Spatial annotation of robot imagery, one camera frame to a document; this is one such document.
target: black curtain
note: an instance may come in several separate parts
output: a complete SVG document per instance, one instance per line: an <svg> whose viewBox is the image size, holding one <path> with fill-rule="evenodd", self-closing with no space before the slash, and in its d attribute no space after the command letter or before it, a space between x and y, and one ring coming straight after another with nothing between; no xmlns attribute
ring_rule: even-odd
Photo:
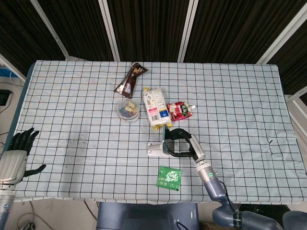
<svg viewBox="0 0 307 230"><path fill-rule="evenodd" d="M1 0L0 12L0 53L23 75L38 59L65 59L29 0Z"/></svg>
<svg viewBox="0 0 307 230"><path fill-rule="evenodd" d="M70 56L113 61L98 0L38 0Z"/></svg>
<svg viewBox="0 0 307 230"><path fill-rule="evenodd" d="M305 0L200 0L185 62L256 63Z"/></svg>
<svg viewBox="0 0 307 230"><path fill-rule="evenodd" d="M123 61L177 62L189 0L108 0Z"/></svg>
<svg viewBox="0 0 307 230"><path fill-rule="evenodd" d="M269 64L278 66L285 94L294 94L307 86L307 22L278 50ZM306 95L301 99L307 104Z"/></svg>

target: clear plastic container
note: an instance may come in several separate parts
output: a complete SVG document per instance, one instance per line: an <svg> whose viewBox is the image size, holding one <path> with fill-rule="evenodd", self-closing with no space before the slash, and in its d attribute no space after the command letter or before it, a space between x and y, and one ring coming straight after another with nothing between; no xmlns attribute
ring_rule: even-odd
<svg viewBox="0 0 307 230"><path fill-rule="evenodd" d="M118 104L118 115L123 122L132 123L139 119L139 104L132 99L125 99Z"/></svg>

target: floor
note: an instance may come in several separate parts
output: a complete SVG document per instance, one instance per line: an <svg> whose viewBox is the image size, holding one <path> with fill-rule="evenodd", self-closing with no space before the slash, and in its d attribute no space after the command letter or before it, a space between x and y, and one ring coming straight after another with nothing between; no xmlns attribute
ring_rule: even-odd
<svg viewBox="0 0 307 230"><path fill-rule="evenodd" d="M16 85L23 85L23 82L17 78L12 78ZM3 113L0 114L0 142L5 142L7 132L12 122L12 116L17 107L18 99L21 93L19 86L12 85L9 78L0 77L0 89L8 89L13 92L11 105ZM307 159L307 148L303 143L303 138L298 138L304 160ZM45 222L47 222L54 230L75 230L75 229L89 229L94 230L96 221L87 210L85 204L81 200L57 200L45 199L32 201L35 213L38 214ZM90 209L97 215L96 202L88 202ZM208 204L199 204L199 217L201 222L212 223L212 211L219 206L218 203L212 202ZM298 205L290 205L292 210L301 210L307 212L307 203ZM14 204L10 214L7 229L19 230L20 227L33 220L31 214L32 209L30 202L17 202ZM40 218L35 217L35 223L38 230L47 230L48 226Z"/></svg>

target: table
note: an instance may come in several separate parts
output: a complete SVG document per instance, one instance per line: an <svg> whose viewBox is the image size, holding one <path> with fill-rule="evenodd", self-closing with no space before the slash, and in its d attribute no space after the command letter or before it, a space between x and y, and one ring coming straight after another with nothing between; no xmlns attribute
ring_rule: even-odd
<svg viewBox="0 0 307 230"><path fill-rule="evenodd" d="M84 198L129 203L209 202L194 160L148 158L161 141L142 103L160 87L166 102L196 105L174 122L199 138L207 159L236 203L294 203L307 197L307 177L278 69L274 65L140 62L133 99L141 117L123 123L114 88L131 62L37 61L15 114L13 131L40 130L27 169L45 170L17 185L22 200ZM155 186L158 167L183 170L179 191Z"/></svg>

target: green snack bag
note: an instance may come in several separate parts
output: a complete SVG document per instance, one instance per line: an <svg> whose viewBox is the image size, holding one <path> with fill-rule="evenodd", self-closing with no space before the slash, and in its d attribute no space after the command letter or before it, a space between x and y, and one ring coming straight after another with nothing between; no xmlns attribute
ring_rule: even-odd
<svg viewBox="0 0 307 230"><path fill-rule="evenodd" d="M168 167L159 167L157 187L179 190L182 170Z"/></svg>

